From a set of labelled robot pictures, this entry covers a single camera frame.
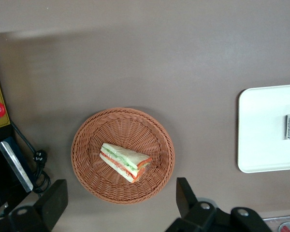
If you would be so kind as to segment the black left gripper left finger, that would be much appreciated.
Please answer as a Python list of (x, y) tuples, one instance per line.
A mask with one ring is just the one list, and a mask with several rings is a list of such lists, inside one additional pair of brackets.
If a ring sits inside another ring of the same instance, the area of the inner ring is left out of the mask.
[(50, 232), (68, 205), (67, 180), (58, 179), (33, 204), (0, 218), (0, 232)]

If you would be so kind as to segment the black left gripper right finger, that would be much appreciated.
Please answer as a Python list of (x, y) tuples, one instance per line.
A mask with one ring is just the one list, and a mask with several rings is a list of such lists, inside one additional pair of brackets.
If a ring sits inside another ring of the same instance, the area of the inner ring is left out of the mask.
[(260, 215), (246, 207), (225, 213), (212, 203), (199, 201), (184, 177), (176, 180), (176, 204), (180, 213), (167, 232), (269, 232)]

